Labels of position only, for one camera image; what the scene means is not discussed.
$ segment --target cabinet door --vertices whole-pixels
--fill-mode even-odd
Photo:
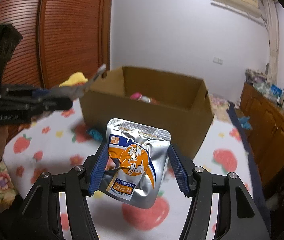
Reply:
[[[258,163],[262,184],[267,184],[284,166],[284,123],[277,131]]]
[[[254,94],[254,88],[248,85],[247,83],[244,83],[241,95],[240,109],[243,112],[243,114],[245,114],[246,116],[249,116],[253,94]]]
[[[264,150],[271,142],[277,125],[280,123],[279,120],[280,118],[272,108],[264,108],[264,112],[261,113],[259,119],[258,128],[249,137],[256,163],[259,163],[263,157]]]
[[[250,104],[250,109],[247,110],[250,116],[250,124],[252,125],[253,131],[256,131],[260,126],[260,121],[263,116],[263,110],[264,110],[263,108],[264,107],[262,105],[262,102],[260,101],[260,98],[256,95],[253,95]]]

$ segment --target blue cloth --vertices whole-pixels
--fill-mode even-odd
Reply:
[[[253,187],[253,200],[264,220],[267,230],[270,233],[271,232],[271,217],[269,214],[269,210],[266,207],[266,202],[265,202],[265,198],[264,198],[263,190],[262,190],[261,177],[259,175],[257,165],[254,161],[254,157],[251,151],[251,147],[248,143],[247,137],[245,135],[245,131],[243,130],[236,116],[236,113],[234,110],[234,104],[232,102],[229,102],[229,109],[227,110],[227,113],[229,114],[229,118],[231,119],[233,125],[237,128],[238,132],[240,133],[244,148],[248,152],[248,166],[250,169],[251,181],[252,181],[252,187]]]
[[[242,128],[247,129],[247,130],[252,130],[252,126],[248,122],[248,120],[250,120],[250,117],[244,116],[244,117],[240,117],[238,120],[239,120]]]
[[[96,141],[99,141],[99,142],[103,141],[103,136],[101,135],[101,133],[98,130],[94,129],[94,128],[88,129],[86,131],[86,133],[88,135],[90,135]]]

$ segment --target bedsheet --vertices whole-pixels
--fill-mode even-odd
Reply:
[[[75,165],[82,164],[87,156],[95,154],[100,143],[86,135],[86,129],[79,100],[76,100],[71,110],[54,112],[33,123],[7,144],[3,160],[23,198],[42,172],[67,172]],[[230,171],[236,172],[251,196],[254,196],[248,152],[232,122],[214,118],[193,161],[211,173],[226,175]],[[181,234],[191,203],[191,199],[179,191],[171,168],[166,170],[156,202],[150,209],[124,204],[100,191],[87,198],[87,201],[101,240],[176,240]],[[206,239],[214,238],[217,208],[218,194],[213,194]],[[72,239],[64,193],[60,193],[60,213],[64,238]]]

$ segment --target wall outlet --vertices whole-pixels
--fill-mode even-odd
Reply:
[[[218,58],[218,57],[214,57],[213,62],[216,63],[216,64],[223,65],[223,60]]]

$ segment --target yellow plush toy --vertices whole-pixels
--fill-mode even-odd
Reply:
[[[83,75],[82,72],[76,72],[72,74],[67,81],[64,81],[62,84],[60,84],[60,87],[71,87],[74,85],[81,85],[88,81],[87,78]]]

